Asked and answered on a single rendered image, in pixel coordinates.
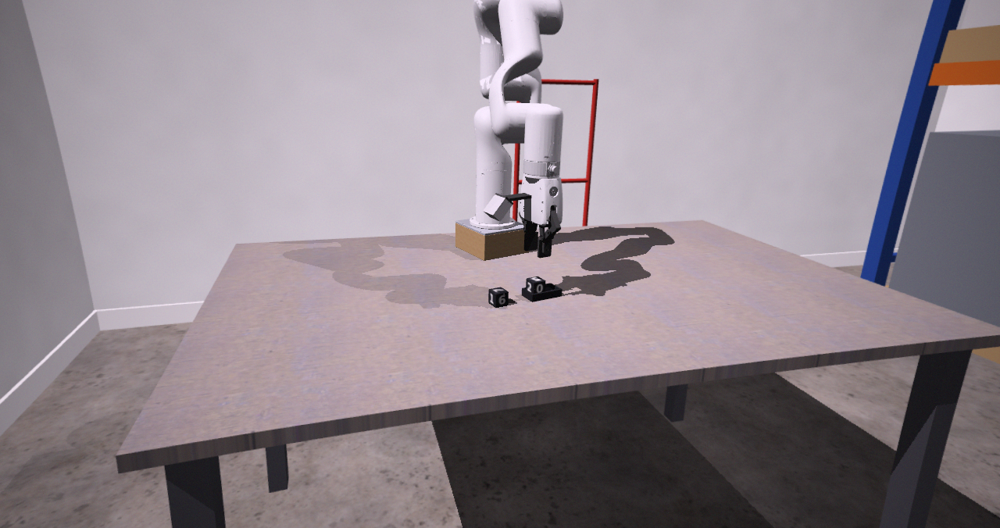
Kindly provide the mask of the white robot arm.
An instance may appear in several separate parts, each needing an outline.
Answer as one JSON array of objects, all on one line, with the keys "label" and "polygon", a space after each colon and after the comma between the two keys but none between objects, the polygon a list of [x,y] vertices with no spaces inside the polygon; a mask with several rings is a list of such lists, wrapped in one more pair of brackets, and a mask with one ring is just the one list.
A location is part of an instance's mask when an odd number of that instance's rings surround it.
[{"label": "white robot arm", "polygon": [[563,111],[541,104],[538,67],[540,34],[559,32],[563,5],[560,0],[473,0],[473,13],[480,38],[480,91],[489,107],[478,109],[473,121],[477,219],[470,224],[500,230],[516,224],[510,217],[513,201],[532,198],[511,194],[512,160],[504,144],[524,144],[523,173],[560,173]]}]

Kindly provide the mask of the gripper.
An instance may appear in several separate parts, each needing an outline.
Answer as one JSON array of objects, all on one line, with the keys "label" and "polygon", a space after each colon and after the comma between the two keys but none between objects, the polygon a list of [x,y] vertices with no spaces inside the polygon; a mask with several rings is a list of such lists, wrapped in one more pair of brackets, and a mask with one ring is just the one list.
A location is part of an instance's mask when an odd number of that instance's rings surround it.
[{"label": "gripper", "polygon": [[[538,249],[538,258],[549,257],[552,255],[552,239],[561,230],[563,219],[561,178],[559,175],[544,177],[523,173],[521,193],[532,194],[531,199],[520,200],[519,215],[525,233],[524,251]],[[535,232],[538,225],[541,239],[538,239],[538,232]],[[548,227],[547,231],[545,227]]]}]

